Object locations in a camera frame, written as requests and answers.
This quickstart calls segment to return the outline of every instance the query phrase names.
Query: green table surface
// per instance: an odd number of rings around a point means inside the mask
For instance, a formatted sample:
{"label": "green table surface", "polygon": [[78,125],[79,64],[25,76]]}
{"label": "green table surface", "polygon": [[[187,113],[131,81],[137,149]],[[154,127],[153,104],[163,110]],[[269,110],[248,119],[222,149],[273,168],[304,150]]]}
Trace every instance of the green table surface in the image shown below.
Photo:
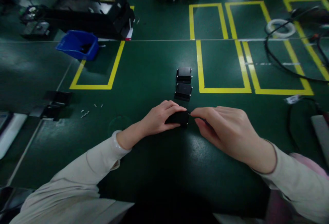
{"label": "green table surface", "polygon": [[[51,5],[56,0],[34,0]],[[251,71],[246,67],[251,93],[203,93],[205,89],[244,88],[236,44],[233,40],[225,3],[264,1],[271,19],[289,16],[283,0],[181,0],[169,4],[163,0],[129,0],[136,20],[132,41],[125,42],[111,90],[70,89],[80,62],[55,50],[64,35],[58,32],[53,42],[30,42],[19,36],[19,8],[0,17],[0,108],[29,113],[33,106],[46,104],[46,90],[73,92],[72,101],[59,122],[42,121],[30,143],[12,186],[36,189],[88,149],[139,121],[163,100],[173,99],[178,67],[191,67],[190,102],[177,101],[192,111],[196,107],[229,106],[246,111],[260,136],[290,153],[294,147],[287,133],[288,105],[292,94],[256,94]],[[197,61],[197,44],[190,38],[190,4],[221,4],[228,39],[224,38],[218,7],[193,9],[195,39],[202,48],[203,67]],[[247,44],[261,89],[303,91],[301,81],[278,69],[266,58],[263,42],[264,18],[259,4],[232,5],[231,12],[238,39],[252,39]],[[320,1],[292,3],[306,7]],[[304,29],[307,35],[311,32]],[[329,41],[323,39],[328,52]],[[109,81],[120,42],[104,42],[97,57],[87,62],[77,85],[106,85]],[[321,78],[313,58],[298,34],[290,39],[307,76]],[[291,62],[283,41],[270,42],[281,62]],[[200,73],[204,87],[200,87]],[[309,82],[315,98],[329,108],[328,85]],[[81,110],[90,111],[81,119]],[[328,169],[310,124],[314,109],[298,103],[292,114],[292,130],[301,153]],[[6,185],[29,142],[38,120],[29,117],[7,155],[0,161],[0,184]],[[190,119],[187,129],[175,129],[139,142],[123,160],[119,170],[111,172],[99,184],[102,197],[122,201],[161,199],[182,189],[207,201],[214,212],[263,217],[269,189],[246,165],[230,158],[206,141]]]}

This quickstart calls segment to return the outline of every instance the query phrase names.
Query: person's hands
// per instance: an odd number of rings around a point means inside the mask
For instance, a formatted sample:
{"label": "person's hands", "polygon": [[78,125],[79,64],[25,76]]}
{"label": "person's hands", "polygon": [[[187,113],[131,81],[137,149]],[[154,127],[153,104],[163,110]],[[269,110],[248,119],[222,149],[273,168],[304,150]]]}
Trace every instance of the person's hands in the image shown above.
{"label": "person's hands", "polygon": [[161,102],[160,105],[152,108],[151,111],[140,121],[139,126],[143,131],[143,135],[146,137],[179,127],[180,124],[165,124],[165,121],[169,116],[180,111],[186,111],[186,108],[179,106],[173,101]]}
{"label": "person's hands", "polygon": [[129,150],[144,137],[179,127],[180,124],[176,123],[165,124],[169,116],[179,111],[186,111],[186,108],[173,101],[161,102],[160,105],[152,108],[141,121],[117,134],[119,145]]}
{"label": "person's hands", "polygon": [[201,135],[229,156],[261,173],[276,166],[274,147],[260,138],[243,110],[230,107],[196,108],[192,113]]}

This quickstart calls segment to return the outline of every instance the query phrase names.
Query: white label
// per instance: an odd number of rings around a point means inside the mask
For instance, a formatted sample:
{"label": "white label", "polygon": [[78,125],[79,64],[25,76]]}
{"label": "white label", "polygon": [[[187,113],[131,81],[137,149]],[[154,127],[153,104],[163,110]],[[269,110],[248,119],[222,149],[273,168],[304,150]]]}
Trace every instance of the white label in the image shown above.
{"label": "white label", "polygon": [[293,95],[285,99],[288,104],[295,104],[300,100],[300,95]]}

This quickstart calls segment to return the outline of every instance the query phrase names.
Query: black wire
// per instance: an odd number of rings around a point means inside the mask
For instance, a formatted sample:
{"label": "black wire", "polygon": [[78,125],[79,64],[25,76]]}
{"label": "black wire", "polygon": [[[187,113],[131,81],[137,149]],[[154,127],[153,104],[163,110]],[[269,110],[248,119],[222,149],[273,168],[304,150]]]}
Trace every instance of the black wire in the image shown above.
{"label": "black wire", "polygon": [[[305,101],[312,101],[312,102],[315,104],[315,108],[316,108],[316,110],[317,110],[317,112],[318,112],[319,104],[316,102],[315,99],[313,99],[313,98],[308,98],[308,97],[302,97],[302,98],[299,100],[299,102],[300,102],[300,101],[303,101],[303,100],[305,100]],[[297,142],[296,142],[296,140],[295,140],[295,138],[294,138],[294,136],[293,136],[293,134],[292,134],[292,130],[291,130],[291,114],[292,114],[292,107],[293,107],[294,105],[295,105],[295,104],[290,104],[290,105],[289,105],[289,109],[288,109],[288,117],[287,117],[287,131],[288,131],[288,135],[289,135],[289,137],[290,137],[290,140],[292,141],[292,144],[293,144],[293,146],[294,146],[294,148],[295,148],[295,151],[296,151],[296,152],[300,152],[301,149],[300,149],[300,147],[298,146],[298,144],[297,144]]]}
{"label": "black wire", "polygon": [[324,53],[324,51],[322,50],[321,45],[320,45],[320,41],[321,41],[322,36],[323,35],[320,35],[317,38],[317,40],[316,40],[316,46],[318,47],[318,50],[319,50],[320,54],[322,55],[322,57],[324,59],[324,65],[328,69],[329,68],[329,59],[328,59],[327,55]]}
{"label": "black wire", "polygon": [[[306,13],[312,11],[312,10],[315,10],[315,9],[318,9],[319,7],[318,6],[315,6],[313,8],[310,8],[304,12],[302,12],[301,14],[297,15],[294,17],[294,19],[296,19],[297,17],[300,17],[300,16],[303,16],[305,15]],[[287,67],[285,67],[283,64],[281,64],[281,62],[277,59],[277,57],[271,52],[271,50],[269,49],[268,47],[268,40],[270,38],[270,36],[277,30],[279,30],[280,28],[282,27],[285,27],[288,23],[292,23],[293,22],[293,19],[288,19],[288,21],[284,24],[282,24],[281,26],[277,27],[276,29],[274,29],[272,32],[270,32],[267,36],[266,36],[266,39],[264,41],[264,47],[265,47],[265,51],[268,55],[270,55],[277,63],[278,65],[283,68],[285,71],[287,71],[288,73],[294,75],[294,76],[297,76],[299,78],[304,78],[304,79],[307,79],[309,81],[314,81],[314,82],[322,82],[322,83],[329,83],[329,81],[327,80],[322,80],[322,79],[316,79],[316,78],[310,78],[310,77],[307,77],[307,76],[304,76],[304,75],[300,75],[290,69],[288,69]]]}

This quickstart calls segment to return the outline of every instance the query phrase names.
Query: white strip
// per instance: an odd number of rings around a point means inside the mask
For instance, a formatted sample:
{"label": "white strip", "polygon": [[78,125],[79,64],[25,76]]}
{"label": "white strip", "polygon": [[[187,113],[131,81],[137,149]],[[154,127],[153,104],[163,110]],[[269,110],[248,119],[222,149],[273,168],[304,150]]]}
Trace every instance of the white strip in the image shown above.
{"label": "white strip", "polygon": [[35,129],[35,131],[34,131],[32,137],[30,138],[30,140],[29,140],[29,142],[28,142],[28,144],[27,144],[27,146],[26,146],[26,148],[25,148],[25,150],[24,150],[24,152],[23,152],[23,154],[22,154],[20,160],[18,161],[18,163],[17,163],[17,165],[16,165],[16,167],[15,167],[15,169],[14,169],[12,175],[11,175],[10,178],[8,179],[8,182],[7,182],[7,185],[6,185],[6,186],[10,186],[11,183],[13,182],[13,179],[14,179],[14,177],[15,177],[15,175],[16,175],[16,173],[17,173],[17,171],[18,171],[18,169],[19,169],[19,167],[20,167],[20,165],[21,165],[21,163],[22,163],[22,161],[23,161],[23,159],[24,159],[24,157],[25,157],[25,155],[26,155],[26,153],[27,153],[29,147],[30,147],[30,145],[32,144],[32,141],[33,141],[35,135],[36,135],[37,132],[39,131],[39,127],[40,127],[42,121],[43,121],[43,120],[40,120],[40,121],[39,121],[37,128]]}
{"label": "white strip", "polygon": [[[68,65],[68,68],[66,69],[66,71],[65,71],[65,73],[64,73],[64,75],[63,75],[63,77],[62,77],[62,80],[61,80],[60,83],[58,84],[58,87],[57,87],[56,91],[58,91],[59,88],[61,87],[61,85],[62,85],[62,83],[63,83],[63,81],[64,81],[64,78],[66,77],[66,75],[67,75],[67,73],[68,73],[68,71],[69,71],[69,69],[70,69],[70,67],[71,67],[71,65],[72,65],[72,63],[73,63],[73,60],[74,60],[74,59],[72,58],[70,64]],[[32,137],[30,138],[30,140],[29,140],[29,142],[28,142],[28,144],[27,144],[27,146],[26,146],[26,148],[25,148],[25,150],[24,150],[22,156],[20,157],[20,160],[18,161],[18,163],[17,163],[17,165],[16,165],[16,167],[15,167],[15,169],[14,169],[12,175],[11,175],[10,178],[8,179],[8,182],[7,182],[7,185],[6,185],[6,186],[10,186],[10,185],[11,185],[11,183],[12,183],[14,177],[16,176],[16,173],[17,173],[17,171],[18,171],[18,169],[19,169],[19,167],[20,167],[20,165],[21,165],[21,163],[22,163],[22,161],[23,161],[23,159],[24,159],[24,157],[25,157],[25,155],[26,155],[26,153],[27,153],[27,151],[28,151],[30,145],[32,144],[32,141],[33,141],[35,135],[36,135],[37,132],[39,131],[39,128],[40,128],[40,125],[41,125],[42,122],[43,122],[43,120],[41,119],[41,120],[39,121],[38,126],[37,126],[37,128],[35,129],[35,131],[34,131]]]}

